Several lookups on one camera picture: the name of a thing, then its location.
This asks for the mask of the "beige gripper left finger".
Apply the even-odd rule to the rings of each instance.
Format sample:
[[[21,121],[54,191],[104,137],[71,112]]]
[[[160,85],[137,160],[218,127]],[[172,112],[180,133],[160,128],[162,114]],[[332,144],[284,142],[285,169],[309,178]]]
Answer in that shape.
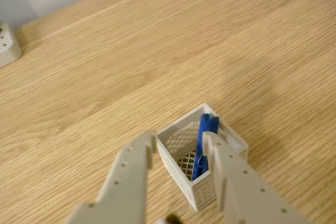
[[[94,202],[80,205],[68,223],[145,223],[148,170],[156,133],[144,131],[118,153]]]

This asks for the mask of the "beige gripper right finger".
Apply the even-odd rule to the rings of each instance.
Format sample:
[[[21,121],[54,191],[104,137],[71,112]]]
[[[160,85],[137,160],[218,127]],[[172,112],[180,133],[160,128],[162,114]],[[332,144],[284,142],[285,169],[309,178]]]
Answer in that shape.
[[[309,223],[219,135],[204,132],[202,141],[225,223]]]

